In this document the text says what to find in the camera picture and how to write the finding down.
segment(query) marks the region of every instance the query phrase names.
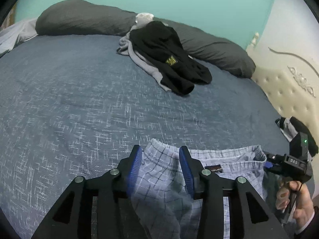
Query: white cuff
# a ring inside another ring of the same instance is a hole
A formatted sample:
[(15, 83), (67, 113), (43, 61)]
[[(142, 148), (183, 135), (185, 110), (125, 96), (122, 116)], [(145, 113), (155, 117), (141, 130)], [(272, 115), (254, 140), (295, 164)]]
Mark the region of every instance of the white cuff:
[(315, 212), (312, 214), (311, 218), (308, 220), (308, 222), (302, 228), (295, 231), (295, 234), (298, 235), (301, 232), (303, 232), (307, 228), (307, 226), (310, 224), (310, 222), (313, 220), (314, 216), (315, 216)]

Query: checkered shorts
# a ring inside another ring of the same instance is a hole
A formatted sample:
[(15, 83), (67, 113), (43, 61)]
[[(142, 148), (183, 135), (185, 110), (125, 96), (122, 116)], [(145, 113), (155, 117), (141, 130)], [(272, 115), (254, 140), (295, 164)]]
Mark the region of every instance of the checkered shorts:
[[(152, 239), (197, 237), (202, 200), (187, 193), (179, 164), (179, 148), (152, 139), (142, 156), (142, 163), (131, 196), (141, 224)], [(190, 150), (202, 165), (220, 165), (220, 177), (243, 176), (263, 199), (262, 187), (266, 156), (260, 146), (229, 150)], [(228, 198), (224, 198), (224, 238), (229, 238)]]

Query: sleeve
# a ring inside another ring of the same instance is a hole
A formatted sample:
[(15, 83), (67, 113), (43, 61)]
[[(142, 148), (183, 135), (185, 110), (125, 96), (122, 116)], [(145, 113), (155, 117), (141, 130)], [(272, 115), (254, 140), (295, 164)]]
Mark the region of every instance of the sleeve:
[(310, 224), (294, 239), (317, 239), (319, 238), (319, 209), (315, 207), (315, 215)]

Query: hand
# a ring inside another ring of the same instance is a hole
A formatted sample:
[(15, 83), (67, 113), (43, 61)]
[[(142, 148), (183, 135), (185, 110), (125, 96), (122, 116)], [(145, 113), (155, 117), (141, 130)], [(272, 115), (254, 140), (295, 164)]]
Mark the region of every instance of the hand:
[(296, 210), (293, 214), (293, 218), (296, 220), (298, 229), (302, 228), (312, 217), (314, 213), (314, 204), (311, 200), (310, 193), (307, 185), (301, 185), (299, 181), (291, 181), (281, 187), (277, 193), (276, 207), (277, 209), (285, 209), (289, 204), (289, 189), (293, 191), (299, 191), (299, 197), (297, 197)]

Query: cream leather headboard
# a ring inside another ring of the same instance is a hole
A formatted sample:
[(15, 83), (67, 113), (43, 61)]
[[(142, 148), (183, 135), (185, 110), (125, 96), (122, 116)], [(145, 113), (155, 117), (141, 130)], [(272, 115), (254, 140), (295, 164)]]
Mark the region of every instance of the cream leather headboard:
[[(311, 59), (275, 47), (256, 46), (256, 34), (247, 47), (256, 64), (252, 76), (283, 117), (294, 116), (310, 130), (319, 145), (319, 67)], [(319, 156), (312, 166), (315, 195), (319, 194)]]

